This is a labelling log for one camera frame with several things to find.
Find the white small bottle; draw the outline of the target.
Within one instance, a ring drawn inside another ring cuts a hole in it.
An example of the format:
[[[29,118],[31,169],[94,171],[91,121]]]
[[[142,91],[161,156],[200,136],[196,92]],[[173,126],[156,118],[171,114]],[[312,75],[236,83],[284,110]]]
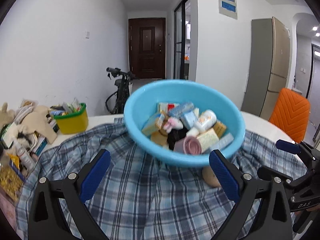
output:
[[[193,127],[186,133],[187,137],[197,137],[199,134],[205,133],[217,122],[216,114],[208,109],[204,111],[200,117],[194,122]]]

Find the clear plastic small box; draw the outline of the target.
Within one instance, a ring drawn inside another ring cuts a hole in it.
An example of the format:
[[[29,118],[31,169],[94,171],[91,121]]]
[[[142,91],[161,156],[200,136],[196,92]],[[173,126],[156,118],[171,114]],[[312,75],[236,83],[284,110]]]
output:
[[[227,146],[229,146],[234,140],[234,137],[232,136],[231,133],[227,133],[226,135],[224,135],[223,137],[220,138],[220,140],[214,144],[212,144],[209,147],[210,151],[213,150],[220,150],[222,151],[223,149],[225,149]]]

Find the gold blue cigarette pack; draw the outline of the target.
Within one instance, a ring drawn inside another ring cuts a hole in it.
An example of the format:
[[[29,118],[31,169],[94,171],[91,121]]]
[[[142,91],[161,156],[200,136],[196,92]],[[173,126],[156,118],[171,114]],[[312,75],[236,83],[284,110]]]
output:
[[[165,119],[165,114],[163,112],[157,112],[151,116],[144,127],[142,128],[142,133],[149,137],[152,133],[159,131],[163,125]]]

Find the orange chair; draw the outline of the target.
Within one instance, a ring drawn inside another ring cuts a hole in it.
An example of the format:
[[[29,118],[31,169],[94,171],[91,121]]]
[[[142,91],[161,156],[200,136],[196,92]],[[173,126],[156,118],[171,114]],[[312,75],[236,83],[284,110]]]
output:
[[[310,102],[302,95],[282,88],[269,122],[285,132],[294,142],[305,137],[310,114]]]

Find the grey gold refrigerator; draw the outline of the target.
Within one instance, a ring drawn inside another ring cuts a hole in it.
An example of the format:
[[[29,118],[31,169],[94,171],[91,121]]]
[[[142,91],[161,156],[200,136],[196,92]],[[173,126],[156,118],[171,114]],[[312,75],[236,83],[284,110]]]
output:
[[[282,88],[290,62],[290,32],[278,19],[251,21],[251,59],[241,110],[268,120]]]

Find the light blue tissue pack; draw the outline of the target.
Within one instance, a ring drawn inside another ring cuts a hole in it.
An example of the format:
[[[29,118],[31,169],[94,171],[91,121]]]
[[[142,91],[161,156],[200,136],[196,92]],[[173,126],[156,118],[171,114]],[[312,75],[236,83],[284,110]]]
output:
[[[190,130],[195,122],[198,120],[198,116],[195,114],[194,111],[185,112],[181,115],[180,120],[184,127]]]

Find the black hair scrunchie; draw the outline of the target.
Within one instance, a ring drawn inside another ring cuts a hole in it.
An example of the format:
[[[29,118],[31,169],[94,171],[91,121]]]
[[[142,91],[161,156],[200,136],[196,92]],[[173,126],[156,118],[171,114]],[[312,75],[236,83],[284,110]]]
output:
[[[188,132],[187,128],[182,128],[182,129],[172,129],[171,132],[168,134],[167,137],[167,143],[169,150],[174,150],[176,142],[182,140],[183,138],[186,137],[186,134]]]

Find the blue plaid cloth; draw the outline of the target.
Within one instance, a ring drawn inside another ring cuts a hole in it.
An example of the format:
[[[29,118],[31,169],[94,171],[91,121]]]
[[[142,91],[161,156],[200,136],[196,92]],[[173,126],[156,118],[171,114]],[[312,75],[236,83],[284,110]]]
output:
[[[124,124],[102,124],[41,153],[16,205],[24,235],[39,179],[79,172],[102,149],[111,164],[86,206],[110,239],[211,239],[234,206],[201,169],[166,165],[137,146]]]

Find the beige plush toy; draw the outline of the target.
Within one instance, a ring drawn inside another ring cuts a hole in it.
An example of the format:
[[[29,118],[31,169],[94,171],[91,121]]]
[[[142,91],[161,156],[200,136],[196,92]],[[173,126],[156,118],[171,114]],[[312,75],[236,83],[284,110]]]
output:
[[[48,123],[48,110],[49,108],[47,106],[36,106],[33,111],[23,119],[21,124],[24,126],[24,131],[27,134],[37,132],[44,136],[49,144],[52,144],[56,140],[57,134]]]

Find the yellow green bin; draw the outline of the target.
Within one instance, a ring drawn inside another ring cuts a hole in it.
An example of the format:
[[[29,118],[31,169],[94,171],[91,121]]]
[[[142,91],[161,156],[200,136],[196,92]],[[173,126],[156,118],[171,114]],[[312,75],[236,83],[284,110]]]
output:
[[[86,104],[80,103],[81,109],[75,113],[54,116],[54,119],[62,134],[75,134],[84,132],[88,127],[88,115]]]

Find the blue patterned packet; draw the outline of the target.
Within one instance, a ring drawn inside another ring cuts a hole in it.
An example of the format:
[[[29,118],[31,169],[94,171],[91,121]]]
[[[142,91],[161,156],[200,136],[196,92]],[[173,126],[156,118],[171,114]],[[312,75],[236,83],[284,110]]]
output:
[[[184,102],[168,111],[168,116],[179,119],[184,113],[193,111],[195,108],[192,102]]]

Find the tan translucent soap bar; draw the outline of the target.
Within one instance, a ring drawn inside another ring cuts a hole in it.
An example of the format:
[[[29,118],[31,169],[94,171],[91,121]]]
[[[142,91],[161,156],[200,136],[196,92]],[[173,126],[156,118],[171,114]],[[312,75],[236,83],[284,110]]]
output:
[[[159,146],[166,146],[167,136],[162,135],[159,131],[152,133],[150,140]]]

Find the white red medicine box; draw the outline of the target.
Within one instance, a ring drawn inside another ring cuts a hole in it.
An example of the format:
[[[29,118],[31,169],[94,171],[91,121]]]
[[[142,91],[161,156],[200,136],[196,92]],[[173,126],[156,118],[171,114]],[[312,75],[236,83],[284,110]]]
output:
[[[157,111],[161,112],[164,111],[165,113],[168,113],[171,109],[178,106],[178,103],[170,103],[170,102],[159,102],[157,103]]]

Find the black scooter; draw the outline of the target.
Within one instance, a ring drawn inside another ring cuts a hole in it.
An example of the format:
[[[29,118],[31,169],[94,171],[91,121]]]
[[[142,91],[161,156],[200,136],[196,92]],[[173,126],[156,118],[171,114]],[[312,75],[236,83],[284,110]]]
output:
[[[114,85],[117,87],[117,90],[111,94],[105,101],[105,106],[110,114],[123,114],[125,103],[130,96],[130,89],[129,85],[132,84],[132,81],[137,79],[135,74],[132,72],[122,72],[119,68],[106,68],[107,76],[111,79],[111,77],[119,77],[121,79],[115,79]],[[115,104],[114,107],[111,109],[108,106],[109,100],[115,96]]]

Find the dark brown door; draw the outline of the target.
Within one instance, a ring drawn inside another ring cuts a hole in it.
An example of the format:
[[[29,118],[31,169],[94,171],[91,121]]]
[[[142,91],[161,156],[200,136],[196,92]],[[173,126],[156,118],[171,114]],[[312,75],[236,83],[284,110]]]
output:
[[[165,78],[165,18],[129,19],[129,63],[140,79]]]

